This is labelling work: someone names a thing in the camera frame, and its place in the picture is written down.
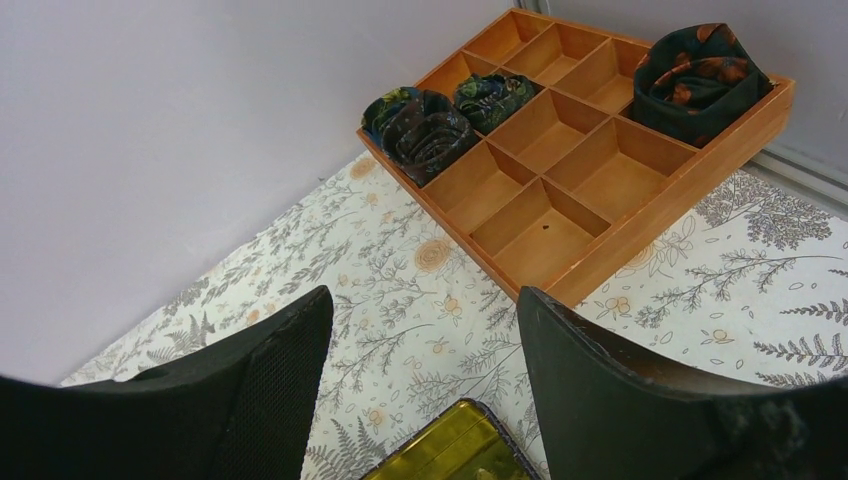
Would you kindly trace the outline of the orange compartment tray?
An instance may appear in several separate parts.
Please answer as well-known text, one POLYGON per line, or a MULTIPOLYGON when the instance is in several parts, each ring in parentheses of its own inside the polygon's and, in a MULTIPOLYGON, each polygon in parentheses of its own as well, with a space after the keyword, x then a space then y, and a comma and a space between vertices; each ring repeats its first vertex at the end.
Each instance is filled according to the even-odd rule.
POLYGON ((795 83, 694 147, 635 122, 649 43, 512 8, 419 81, 527 76, 532 100, 433 181, 376 160, 512 299, 534 286, 575 307, 786 127, 795 83))

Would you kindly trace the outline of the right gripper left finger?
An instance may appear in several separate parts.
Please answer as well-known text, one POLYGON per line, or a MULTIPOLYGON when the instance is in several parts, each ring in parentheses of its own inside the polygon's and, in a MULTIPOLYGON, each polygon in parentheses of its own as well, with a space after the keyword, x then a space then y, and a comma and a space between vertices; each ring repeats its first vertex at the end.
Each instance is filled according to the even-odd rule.
POLYGON ((5 479, 297 479, 334 306, 271 317, 125 381, 1 381, 5 479))

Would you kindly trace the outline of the black part on tray edge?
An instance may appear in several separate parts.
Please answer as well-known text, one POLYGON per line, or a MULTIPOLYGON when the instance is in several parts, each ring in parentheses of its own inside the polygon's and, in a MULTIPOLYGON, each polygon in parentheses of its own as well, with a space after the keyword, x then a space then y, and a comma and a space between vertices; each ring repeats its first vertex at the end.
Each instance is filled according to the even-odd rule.
POLYGON ((667 34, 639 61, 631 118, 702 148, 773 88, 727 24, 694 25, 667 34))

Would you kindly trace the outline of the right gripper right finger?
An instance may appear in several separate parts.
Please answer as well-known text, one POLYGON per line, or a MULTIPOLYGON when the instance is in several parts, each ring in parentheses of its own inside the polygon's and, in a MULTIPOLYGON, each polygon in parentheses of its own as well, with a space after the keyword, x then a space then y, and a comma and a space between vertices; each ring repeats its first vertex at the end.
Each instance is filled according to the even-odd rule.
POLYGON ((535 287, 517 319, 555 479, 843 479, 847 381, 794 389, 686 366, 535 287))

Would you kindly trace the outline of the floral table cloth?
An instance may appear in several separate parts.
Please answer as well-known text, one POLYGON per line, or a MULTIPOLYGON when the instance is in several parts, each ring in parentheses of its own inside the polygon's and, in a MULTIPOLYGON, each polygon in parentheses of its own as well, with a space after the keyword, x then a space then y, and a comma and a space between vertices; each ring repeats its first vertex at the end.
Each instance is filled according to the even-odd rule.
MULTIPOLYGON (((367 153, 72 373, 125 380, 324 284, 335 304, 305 479, 356 479, 459 398, 548 470, 515 306, 367 153)), ((719 375, 793 387, 847 371, 847 217, 733 174, 580 303, 719 375)))

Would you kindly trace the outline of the black part in tray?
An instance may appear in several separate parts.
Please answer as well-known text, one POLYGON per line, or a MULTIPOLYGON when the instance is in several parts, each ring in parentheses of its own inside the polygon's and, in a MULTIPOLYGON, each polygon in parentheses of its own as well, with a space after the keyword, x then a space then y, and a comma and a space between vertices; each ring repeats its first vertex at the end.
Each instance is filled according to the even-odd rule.
POLYGON ((523 75, 473 74, 451 96, 398 87, 363 112, 361 128, 417 187, 422 188, 536 95, 523 75))

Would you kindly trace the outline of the yellow tin box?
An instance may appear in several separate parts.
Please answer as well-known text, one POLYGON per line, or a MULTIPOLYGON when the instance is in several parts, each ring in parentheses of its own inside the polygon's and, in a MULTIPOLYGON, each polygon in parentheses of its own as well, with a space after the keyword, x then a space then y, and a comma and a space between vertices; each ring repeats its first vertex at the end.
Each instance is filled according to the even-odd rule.
POLYGON ((541 480, 542 476, 487 405, 462 398, 363 478, 541 480))

